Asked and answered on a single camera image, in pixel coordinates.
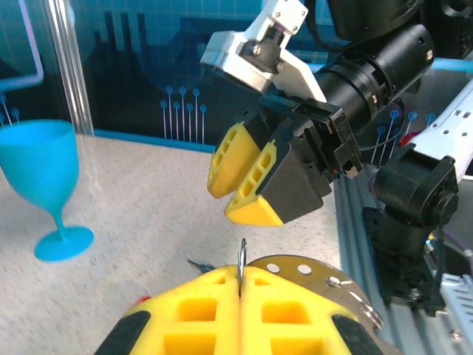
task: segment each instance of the metal plate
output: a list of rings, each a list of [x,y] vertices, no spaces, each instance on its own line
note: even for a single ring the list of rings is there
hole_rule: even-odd
[[[378,337],[377,319],[367,296],[346,274],[328,264],[308,257],[273,255],[254,260],[249,264],[300,285],[352,311],[385,355],[401,355],[392,345]],[[277,266],[277,272],[271,265]]]

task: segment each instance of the wire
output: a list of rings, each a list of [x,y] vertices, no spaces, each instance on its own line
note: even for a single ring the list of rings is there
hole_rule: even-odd
[[[360,152],[366,152],[367,150],[372,150],[372,149],[379,148],[380,146],[384,146],[385,144],[388,144],[388,143],[392,142],[393,140],[396,140],[397,138],[401,137],[404,134],[404,131],[407,128],[407,124],[409,123],[409,120],[407,119],[407,115],[406,115],[406,108],[404,106],[404,102],[400,98],[396,98],[392,103],[394,105],[396,105],[397,107],[399,107],[399,109],[401,110],[401,114],[402,114],[402,126],[399,129],[399,132],[396,133],[395,135],[393,135],[388,140],[386,140],[384,142],[381,142],[379,144],[376,144],[374,146],[361,146],[361,147],[359,147]]]
[[[438,305],[438,298],[440,297],[440,286],[442,284],[442,276],[445,270],[445,237],[443,233],[443,226],[438,226],[438,241],[437,246],[437,271],[435,272],[434,282],[432,283],[432,292],[430,304],[435,307]]]
[[[323,49],[328,50],[329,52],[341,53],[346,50],[350,50],[360,44],[360,42],[352,42],[349,44],[345,44],[344,46],[331,46],[326,44],[322,41],[322,38],[319,35],[319,31],[317,30],[317,0],[305,0],[304,3],[305,7],[308,9],[307,17],[305,23],[307,28],[309,29],[310,35],[312,36],[313,40]]]
[[[372,190],[372,187],[374,185],[374,182],[375,182],[375,179],[376,179],[376,175],[377,175],[377,172],[373,175],[371,175],[369,178],[368,178],[368,181],[367,181],[367,188],[368,188],[368,191],[370,192],[371,195],[375,196],[375,193],[374,191]]]

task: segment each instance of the white table surface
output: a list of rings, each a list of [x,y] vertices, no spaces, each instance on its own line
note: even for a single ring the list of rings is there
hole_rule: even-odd
[[[228,198],[206,190],[210,155],[78,136],[81,179],[64,210],[95,241],[84,254],[42,263],[33,249],[52,218],[0,174],[0,354],[93,354],[139,297],[198,276],[187,259],[237,263],[298,254],[340,267],[333,194],[322,209],[281,228],[236,226]]]

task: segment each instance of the wine glass bowl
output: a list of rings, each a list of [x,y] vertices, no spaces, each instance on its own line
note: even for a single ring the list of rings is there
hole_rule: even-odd
[[[84,227],[66,228],[61,216],[79,178],[75,131],[70,122],[23,121],[0,129],[0,168],[12,188],[48,211],[58,227],[36,246],[38,259],[65,260],[90,246],[93,233]]]

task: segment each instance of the bolt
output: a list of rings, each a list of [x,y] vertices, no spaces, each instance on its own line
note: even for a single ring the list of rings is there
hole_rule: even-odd
[[[335,277],[335,276],[330,276],[325,280],[326,284],[329,285],[330,287],[336,287],[341,285],[341,281]]]
[[[284,63],[283,62],[280,61],[278,64],[276,64],[276,71],[277,72],[281,72],[283,69],[284,69]]]
[[[461,340],[461,335],[459,331],[451,331],[450,335],[452,335],[453,339],[456,341]]]
[[[251,49],[251,52],[254,54],[254,55],[259,55],[261,54],[261,46],[259,46],[259,44],[255,44],[253,46],[253,48]]]
[[[421,290],[419,290],[418,288],[411,288],[411,292],[409,294],[409,297],[413,301],[419,300],[421,298]]]

